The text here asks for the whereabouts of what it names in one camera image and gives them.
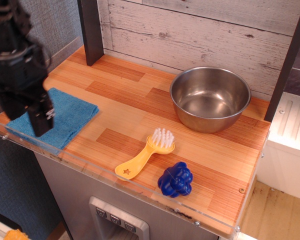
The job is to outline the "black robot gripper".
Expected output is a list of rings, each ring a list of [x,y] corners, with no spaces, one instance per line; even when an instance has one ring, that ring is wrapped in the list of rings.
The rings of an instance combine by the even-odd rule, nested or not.
[[[42,45],[29,37],[30,16],[0,14],[0,106],[10,120],[26,113],[34,135],[54,127],[53,103],[43,88],[48,76]]]

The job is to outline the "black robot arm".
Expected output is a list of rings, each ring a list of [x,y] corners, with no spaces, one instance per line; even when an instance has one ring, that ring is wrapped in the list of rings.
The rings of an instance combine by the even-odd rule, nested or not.
[[[29,36],[28,14],[17,0],[0,0],[0,106],[10,120],[27,113],[36,137],[54,127],[55,110],[43,83],[43,46]]]

